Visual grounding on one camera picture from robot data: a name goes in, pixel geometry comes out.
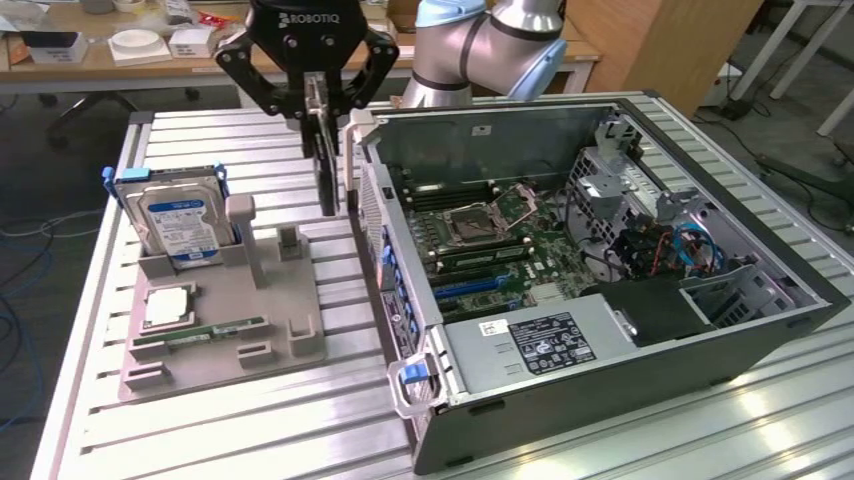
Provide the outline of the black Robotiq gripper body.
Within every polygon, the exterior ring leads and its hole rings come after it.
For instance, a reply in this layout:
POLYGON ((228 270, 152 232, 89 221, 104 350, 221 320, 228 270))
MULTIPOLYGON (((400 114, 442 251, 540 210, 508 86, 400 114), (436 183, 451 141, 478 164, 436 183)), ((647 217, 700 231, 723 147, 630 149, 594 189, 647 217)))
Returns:
POLYGON ((248 38, 283 71, 340 72, 368 26, 357 1, 251 1, 248 38))

